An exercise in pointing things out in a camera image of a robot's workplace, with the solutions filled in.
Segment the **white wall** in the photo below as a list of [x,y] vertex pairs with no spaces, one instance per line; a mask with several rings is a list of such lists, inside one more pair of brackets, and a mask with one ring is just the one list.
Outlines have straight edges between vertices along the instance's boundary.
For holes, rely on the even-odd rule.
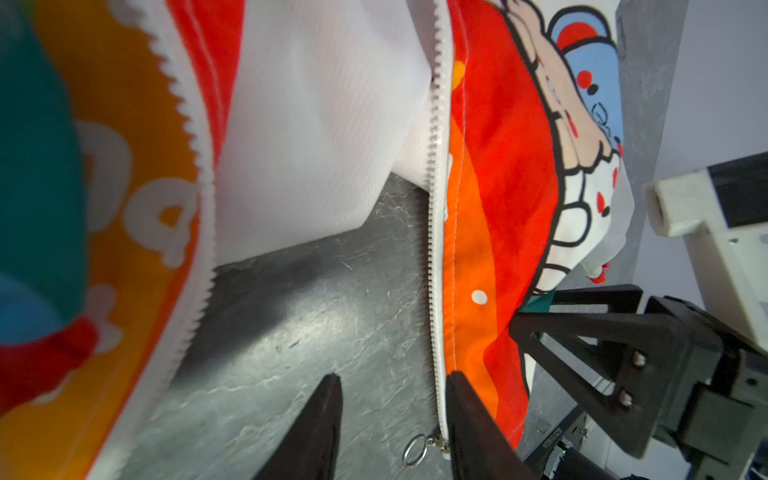
[[[654,179],[768,151],[766,24],[766,0],[689,0]],[[634,282],[703,306],[682,239],[647,221]]]

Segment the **zipper teeth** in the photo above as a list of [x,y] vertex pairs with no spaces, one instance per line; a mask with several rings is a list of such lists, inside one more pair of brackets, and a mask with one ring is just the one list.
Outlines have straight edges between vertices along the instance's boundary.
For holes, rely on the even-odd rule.
[[453,35],[447,0],[435,3],[435,71],[429,121],[429,329],[432,337],[437,413],[442,438],[448,440],[445,412],[445,352],[442,331],[442,261],[445,194],[448,183]]
[[[157,348],[163,341],[164,336],[174,328],[171,325],[171,320],[176,310],[179,308],[177,304],[171,312],[171,318],[168,320],[168,324],[164,327],[164,331],[161,334],[160,339],[153,346],[153,352],[147,361],[147,364],[142,370],[139,380],[136,385],[132,387],[129,393],[128,400],[126,401],[123,409],[118,413],[118,418],[115,421],[111,431],[108,433],[107,438],[99,447],[97,458],[94,460],[94,464],[91,466],[90,471],[87,474],[87,478],[94,477],[94,470],[100,460],[100,457],[104,454],[105,446],[112,440],[114,430],[117,428],[118,423],[122,420],[125,421],[124,414],[129,409],[131,401],[134,400],[136,395],[149,395],[149,402],[141,407],[141,411],[134,414],[131,413],[131,418],[134,421],[134,425],[128,429],[128,431],[122,435],[116,441],[122,442],[123,445],[127,445],[127,448],[123,447],[122,450],[113,454],[111,458],[107,460],[109,466],[106,468],[106,478],[117,478],[122,472],[123,468],[127,464],[131,453],[136,446],[136,438],[141,430],[141,427],[149,419],[149,415],[154,411],[160,400],[163,398],[163,394],[168,390],[171,380],[173,380],[176,371],[181,365],[181,361],[184,359],[184,355],[192,343],[192,339],[195,336],[198,326],[200,326],[200,320],[205,314],[205,310],[210,300],[210,294],[214,287],[214,267],[215,262],[215,233],[214,233],[214,211],[215,211],[215,196],[214,196],[214,166],[212,157],[212,147],[209,144],[204,144],[202,138],[200,138],[199,132],[207,132],[208,126],[200,124],[199,119],[196,119],[191,112],[193,108],[189,105],[189,91],[187,88],[189,85],[185,85],[185,81],[189,81],[189,78],[179,78],[177,72],[180,70],[178,65],[174,64],[174,59],[170,55],[163,45],[163,40],[160,38],[158,32],[159,29],[153,23],[153,15],[150,13],[151,9],[165,8],[164,3],[150,4],[143,0],[127,0],[127,5],[135,13],[138,14],[137,27],[147,34],[149,37],[147,46],[155,55],[159,61],[158,67],[170,80],[168,85],[169,92],[176,98],[178,102],[176,104],[176,110],[185,118],[183,125],[184,131],[189,135],[189,148],[195,153],[194,164],[197,169],[197,186],[199,188],[198,193],[198,234],[197,234],[197,248],[193,257],[190,259],[191,268],[187,276],[185,285],[177,298],[177,302],[180,302],[184,292],[191,288],[192,300],[189,300],[186,305],[186,309],[182,312],[182,320],[180,324],[172,331],[175,338],[172,339],[172,347],[170,352],[162,359],[158,365],[154,365],[155,355]],[[152,390],[150,392],[137,392],[139,382],[141,379],[149,373],[151,368],[161,369],[161,373],[156,376],[152,381]]]

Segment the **yellow fabric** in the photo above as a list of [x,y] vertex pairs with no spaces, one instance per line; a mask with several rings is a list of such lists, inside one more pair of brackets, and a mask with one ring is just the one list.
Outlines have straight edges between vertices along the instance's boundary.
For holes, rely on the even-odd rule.
[[[197,215],[189,221],[183,262],[141,246],[127,232],[128,202],[151,181],[183,179],[194,186],[194,153],[184,133],[178,99],[149,38],[118,23],[105,0],[39,0],[33,21],[68,87],[79,121],[117,132],[132,168],[127,192],[111,222],[88,237],[89,285],[114,288],[108,322],[123,330],[111,351],[92,356],[44,405],[27,403],[0,419],[0,465],[14,480],[83,478],[127,400],[137,376],[186,280],[197,242]],[[175,212],[164,214],[177,221]]]

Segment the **metal key ring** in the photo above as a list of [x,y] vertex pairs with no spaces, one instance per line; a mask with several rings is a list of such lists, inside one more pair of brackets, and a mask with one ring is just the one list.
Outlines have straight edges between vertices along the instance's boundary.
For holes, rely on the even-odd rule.
[[[419,453],[419,456],[416,457],[416,459],[413,462],[408,461],[408,454],[411,452],[411,449],[419,440],[424,441],[424,446],[422,447],[421,453]],[[418,434],[417,436],[413,437],[413,439],[408,442],[408,446],[406,447],[406,450],[402,453],[402,464],[406,468],[413,468],[417,466],[419,463],[422,462],[424,457],[427,455],[427,447],[429,447],[429,440],[427,439],[427,435],[424,435],[423,433]]]

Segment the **cartoon eye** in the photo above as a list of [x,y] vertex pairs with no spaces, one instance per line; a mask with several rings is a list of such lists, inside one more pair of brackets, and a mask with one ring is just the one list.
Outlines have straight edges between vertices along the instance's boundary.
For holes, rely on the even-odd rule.
[[601,102],[594,104],[592,107],[592,117],[600,125],[608,124],[608,112]]

